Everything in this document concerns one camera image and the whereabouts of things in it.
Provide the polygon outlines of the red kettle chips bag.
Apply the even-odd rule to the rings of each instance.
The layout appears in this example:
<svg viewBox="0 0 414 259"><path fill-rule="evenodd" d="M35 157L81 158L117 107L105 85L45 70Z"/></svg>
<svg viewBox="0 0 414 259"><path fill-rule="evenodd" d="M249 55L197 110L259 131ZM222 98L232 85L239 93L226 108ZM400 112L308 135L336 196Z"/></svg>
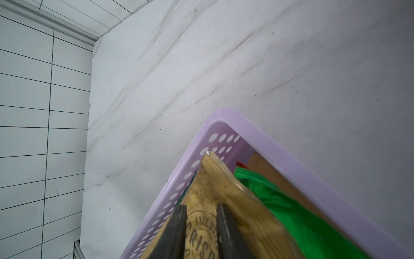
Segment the red kettle chips bag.
<svg viewBox="0 0 414 259"><path fill-rule="evenodd" d="M254 259L303 258L285 227L235 178L217 155L208 152L183 200L176 205L187 207L184 259L218 259L218 204L226 204L230 208ZM142 253L142 258L148 259L176 207L166 222L161 224L159 232Z"/></svg>

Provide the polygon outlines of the green white chips bag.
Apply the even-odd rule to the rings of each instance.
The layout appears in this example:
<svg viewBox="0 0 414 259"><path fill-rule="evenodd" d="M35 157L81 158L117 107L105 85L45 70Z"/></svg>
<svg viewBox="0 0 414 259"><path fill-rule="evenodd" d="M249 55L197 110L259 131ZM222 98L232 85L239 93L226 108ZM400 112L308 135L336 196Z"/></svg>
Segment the green white chips bag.
<svg viewBox="0 0 414 259"><path fill-rule="evenodd" d="M367 259L360 248L264 176L237 167L234 176L271 211L307 259Z"/></svg>

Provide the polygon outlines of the green kettle chips bag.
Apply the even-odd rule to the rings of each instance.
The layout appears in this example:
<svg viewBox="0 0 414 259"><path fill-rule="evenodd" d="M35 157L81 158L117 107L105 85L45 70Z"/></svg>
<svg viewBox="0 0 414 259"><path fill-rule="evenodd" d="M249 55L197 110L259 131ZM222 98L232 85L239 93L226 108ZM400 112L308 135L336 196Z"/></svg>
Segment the green kettle chips bag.
<svg viewBox="0 0 414 259"><path fill-rule="evenodd" d="M254 153L247 163L249 169L259 173L271 183L275 184L289 197L295 199L303 207L311 213L321 217L332 227L340 231L340 228L327 217L311 200L303 195L293 184L291 184L281 173L279 173L269 162L267 162L260 154Z"/></svg>

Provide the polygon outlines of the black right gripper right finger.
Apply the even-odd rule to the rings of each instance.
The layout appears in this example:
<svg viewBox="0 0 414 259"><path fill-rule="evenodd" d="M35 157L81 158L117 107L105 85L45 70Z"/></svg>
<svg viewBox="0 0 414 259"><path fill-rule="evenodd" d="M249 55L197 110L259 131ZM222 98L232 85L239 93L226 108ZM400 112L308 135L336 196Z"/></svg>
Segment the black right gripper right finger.
<svg viewBox="0 0 414 259"><path fill-rule="evenodd" d="M218 204L216 210L218 258L254 259L230 208L226 204Z"/></svg>

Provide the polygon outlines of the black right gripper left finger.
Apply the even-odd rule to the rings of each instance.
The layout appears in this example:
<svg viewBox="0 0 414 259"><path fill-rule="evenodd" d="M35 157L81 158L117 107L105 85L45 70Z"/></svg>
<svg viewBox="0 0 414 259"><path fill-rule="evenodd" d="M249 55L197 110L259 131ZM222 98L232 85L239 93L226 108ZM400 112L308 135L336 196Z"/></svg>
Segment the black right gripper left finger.
<svg viewBox="0 0 414 259"><path fill-rule="evenodd" d="M187 207L177 206L160 236L149 259L183 259L187 230Z"/></svg>

